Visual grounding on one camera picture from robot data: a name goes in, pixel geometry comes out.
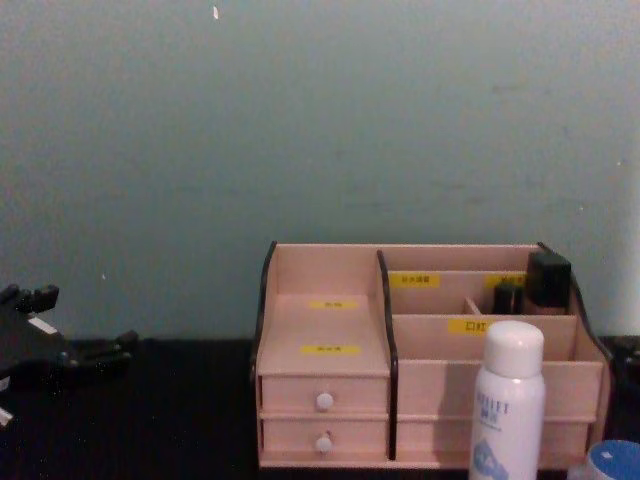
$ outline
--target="white knob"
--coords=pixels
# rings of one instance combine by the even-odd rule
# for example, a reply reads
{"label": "white knob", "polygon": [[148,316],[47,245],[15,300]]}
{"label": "white knob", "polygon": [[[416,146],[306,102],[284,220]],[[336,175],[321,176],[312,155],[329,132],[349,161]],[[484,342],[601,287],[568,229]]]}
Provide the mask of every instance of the white knob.
{"label": "white knob", "polygon": [[322,435],[316,440],[316,451],[320,453],[329,453],[333,448],[333,442],[328,434]]}
{"label": "white knob", "polygon": [[316,397],[316,407],[318,410],[329,410],[333,407],[333,396],[327,392],[321,393]]}

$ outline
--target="drawer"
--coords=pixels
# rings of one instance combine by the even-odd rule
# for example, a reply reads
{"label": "drawer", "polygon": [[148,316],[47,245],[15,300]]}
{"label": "drawer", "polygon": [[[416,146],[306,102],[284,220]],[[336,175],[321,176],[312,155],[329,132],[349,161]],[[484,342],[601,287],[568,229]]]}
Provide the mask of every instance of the drawer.
{"label": "drawer", "polygon": [[264,450],[312,453],[318,459],[356,452],[379,453],[383,458],[387,452],[387,423],[386,420],[322,418],[264,420]]}
{"label": "drawer", "polygon": [[262,377],[262,411],[386,413],[386,378]]}

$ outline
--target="painted wall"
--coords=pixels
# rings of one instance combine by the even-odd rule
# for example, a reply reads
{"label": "painted wall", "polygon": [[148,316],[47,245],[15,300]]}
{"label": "painted wall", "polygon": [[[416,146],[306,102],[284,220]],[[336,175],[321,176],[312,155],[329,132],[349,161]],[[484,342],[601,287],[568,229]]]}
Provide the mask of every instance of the painted wall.
{"label": "painted wall", "polygon": [[248,336],[279,239],[544,240],[640,332],[637,3],[217,7],[0,2],[0,279],[63,331]]}

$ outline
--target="wooden desk organizer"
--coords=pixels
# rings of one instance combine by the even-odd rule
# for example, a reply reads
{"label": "wooden desk organizer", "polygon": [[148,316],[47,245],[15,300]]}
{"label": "wooden desk organizer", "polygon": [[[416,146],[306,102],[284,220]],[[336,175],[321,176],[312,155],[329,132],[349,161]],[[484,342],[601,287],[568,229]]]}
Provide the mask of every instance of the wooden desk organizer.
{"label": "wooden desk organizer", "polygon": [[546,248],[274,242],[251,356],[260,467],[467,468],[484,331],[513,318],[545,336],[540,468],[582,462],[606,437],[613,376],[575,278],[566,314],[486,314]]}

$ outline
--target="yellow label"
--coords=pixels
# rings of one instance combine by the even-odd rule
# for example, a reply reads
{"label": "yellow label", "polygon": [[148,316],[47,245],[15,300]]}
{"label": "yellow label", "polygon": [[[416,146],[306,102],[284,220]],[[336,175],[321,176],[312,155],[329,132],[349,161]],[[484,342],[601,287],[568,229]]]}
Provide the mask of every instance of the yellow label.
{"label": "yellow label", "polygon": [[492,273],[484,278],[484,284],[489,288],[494,288],[496,285],[504,281],[513,283],[519,287],[524,287],[526,277],[526,273]]}
{"label": "yellow label", "polygon": [[358,308],[358,302],[352,300],[312,300],[309,302],[311,308]]}
{"label": "yellow label", "polygon": [[489,319],[452,318],[449,320],[449,333],[461,335],[484,335],[493,323]]}
{"label": "yellow label", "polygon": [[440,275],[432,272],[391,272],[391,288],[433,288],[440,286]]}
{"label": "yellow label", "polygon": [[359,355],[357,345],[302,345],[300,353],[303,355]]}

